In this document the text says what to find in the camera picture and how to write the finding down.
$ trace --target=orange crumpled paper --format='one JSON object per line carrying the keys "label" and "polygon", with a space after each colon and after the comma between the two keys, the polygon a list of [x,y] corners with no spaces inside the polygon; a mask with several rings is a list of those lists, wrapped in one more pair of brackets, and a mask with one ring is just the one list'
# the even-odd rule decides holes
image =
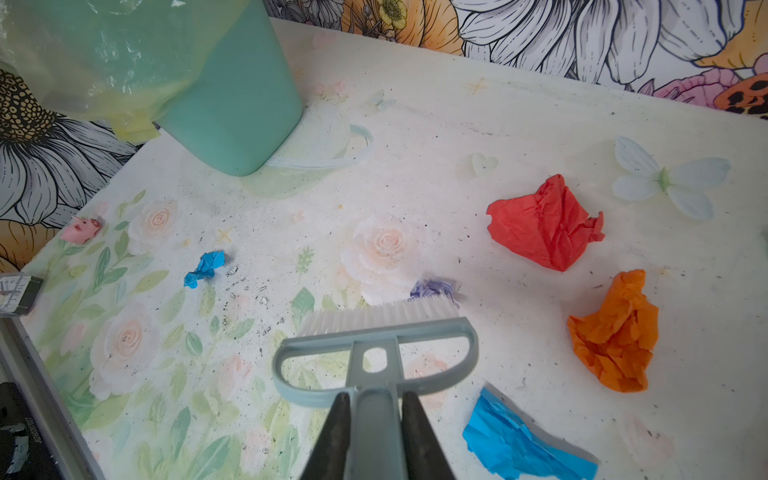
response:
{"label": "orange crumpled paper", "polygon": [[648,388],[645,369],[659,340],[659,307],[642,293],[645,270],[621,272],[600,309],[568,317],[574,353],[600,383],[617,392]]}

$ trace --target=red crumpled paper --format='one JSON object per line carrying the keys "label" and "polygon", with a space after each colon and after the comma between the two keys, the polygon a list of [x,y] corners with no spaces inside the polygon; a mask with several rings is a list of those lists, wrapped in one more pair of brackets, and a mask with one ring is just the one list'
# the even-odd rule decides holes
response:
{"label": "red crumpled paper", "polygon": [[565,186],[549,177],[535,194],[497,200],[488,206],[491,238],[541,266],[564,272],[587,249],[605,238],[603,212],[590,218]]}

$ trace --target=brush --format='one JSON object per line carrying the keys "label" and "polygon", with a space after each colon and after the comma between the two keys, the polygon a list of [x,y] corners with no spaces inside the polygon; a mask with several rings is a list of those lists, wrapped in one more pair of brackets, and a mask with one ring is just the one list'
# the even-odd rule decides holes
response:
{"label": "brush", "polygon": [[[453,337],[469,341],[461,362],[434,375],[405,378],[400,344]],[[386,366],[367,372],[363,356],[373,348],[385,351]],[[300,389],[283,377],[283,362],[289,358],[342,350],[351,351],[344,387]],[[428,296],[356,310],[309,313],[297,337],[280,344],[272,368],[277,391],[299,405],[327,408],[337,396],[349,395],[351,430],[345,480],[407,480],[398,398],[406,392],[420,396],[447,389],[469,375],[477,361],[477,333],[469,320],[459,316],[451,298]]]}

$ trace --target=table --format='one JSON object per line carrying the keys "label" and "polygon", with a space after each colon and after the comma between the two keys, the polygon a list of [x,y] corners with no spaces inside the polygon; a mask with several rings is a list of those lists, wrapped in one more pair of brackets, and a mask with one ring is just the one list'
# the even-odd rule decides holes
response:
{"label": "table", "polygon": [[[282,164],[228,177],[164,134],[83,209],[102,220],[94,238],[52,240],[25,268],[47,285],[24,326],[108,480],[295,478],[325,412],[278,396],[276,345],[310,310],[407,296],[414,274],[452,281],[481,340],[475,371],[423,399],[458,478],[493,478],[461,437],[485,384],[598,458],[597,478],[764,477],[765,123],[273,24],[309,105]],[[663,194],[616,198],[611,185],[626,174],[614,159],[618,135],[663,166],[730,159],[725,184],[707,192],[715,218],[689,220]],[[605,240],[566,273],[514,255],[486,230],[491,202],[532,193],[553,174],[605,215]],[[407,265],[361,266],[369,252],[356,236],[381,225],[407,240]],[[212,250],[227,265],[183,288]],[[620,394],[578,361],[566,319],[595,311],[611,278],[637,268],[661,310],[660,339],[650,388]],[[458,362],[461,346],[404,355],[408,374],[423,375]],[[343,381],[343,365],[315,358],[287,375],[329,386]],[[626,415],[668,435],[668,462],[633,460],[618,427]]]}

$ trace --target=brush head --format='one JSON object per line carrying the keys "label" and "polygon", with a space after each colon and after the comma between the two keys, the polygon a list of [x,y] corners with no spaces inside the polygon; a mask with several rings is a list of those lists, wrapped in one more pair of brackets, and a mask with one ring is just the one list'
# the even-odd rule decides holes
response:
{"label": "brush head", "polygon": [[354,310],[320,310],[309,313],[304,317],[296,336],[368,330],[459,316],[453,299],[444,295],[425,296],[384,305],[363,306]]}

